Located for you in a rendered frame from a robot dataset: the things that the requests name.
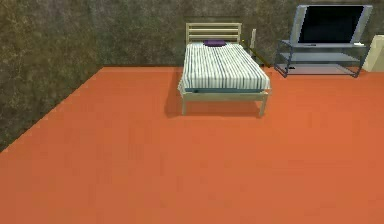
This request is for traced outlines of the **yellow black baseball bat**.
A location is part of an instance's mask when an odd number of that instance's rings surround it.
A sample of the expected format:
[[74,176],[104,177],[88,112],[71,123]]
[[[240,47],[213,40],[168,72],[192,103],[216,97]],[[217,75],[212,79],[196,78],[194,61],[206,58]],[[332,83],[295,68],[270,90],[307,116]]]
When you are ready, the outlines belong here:
[[267,68],[270,68],[270,67],[271,67],[271,64],[268,63],[268,62],[266,61],[266,59],[264,59],[264,58],[263,58],[260,54],[258,54],[254,49],[252,49],[250,46],[248,46],[248,45],[246,44],[246,42],[245,42],[244,39],[241,40],[241,43],[243,44],[244,48],[245,48],[246,50],[249,50],[249,51],[250,51],[256,58],[258,58],[258,59],[263,63],[264,66],[266,66]]

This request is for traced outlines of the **grey blue television stand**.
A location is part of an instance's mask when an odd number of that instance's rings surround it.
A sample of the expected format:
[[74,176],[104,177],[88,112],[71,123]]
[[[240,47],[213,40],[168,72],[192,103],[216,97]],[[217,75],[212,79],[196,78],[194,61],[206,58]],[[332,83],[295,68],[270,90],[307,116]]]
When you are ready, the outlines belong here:
[[284,78],[290,75],[348,75],[358,77],[369,48],[348,44],[293,44],[281,40],[277,45],[274,69]]

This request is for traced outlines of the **grey flat television set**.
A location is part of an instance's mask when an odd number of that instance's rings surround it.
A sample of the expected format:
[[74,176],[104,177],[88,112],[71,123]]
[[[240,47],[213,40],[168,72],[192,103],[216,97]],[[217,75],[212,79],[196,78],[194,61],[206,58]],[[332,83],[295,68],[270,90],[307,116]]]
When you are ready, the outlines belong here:
[[289,42],[353,44],[361,40],[372,5],[298,5]]

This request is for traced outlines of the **cream cupboard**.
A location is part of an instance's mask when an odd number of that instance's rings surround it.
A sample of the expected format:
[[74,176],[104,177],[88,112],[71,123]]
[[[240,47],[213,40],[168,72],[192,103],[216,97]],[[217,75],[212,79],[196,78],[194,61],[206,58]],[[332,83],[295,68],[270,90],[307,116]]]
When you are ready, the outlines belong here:
[[384,72],[384,35],[375,35],[363,69],[368,72]]

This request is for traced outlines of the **striped bed with wooden frame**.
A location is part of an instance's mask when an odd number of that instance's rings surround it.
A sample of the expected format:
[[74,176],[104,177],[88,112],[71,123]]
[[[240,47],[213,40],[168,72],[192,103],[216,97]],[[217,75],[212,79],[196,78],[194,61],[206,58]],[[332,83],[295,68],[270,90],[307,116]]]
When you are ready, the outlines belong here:
[[[185,57],[178,84],[182,110],[192,101],[260,102],[265,113],[271,94],[271,80],[246,52],[241,43],[240,23],[185,25]],[[204,40],[224,40],[225,46],[208,47]]]

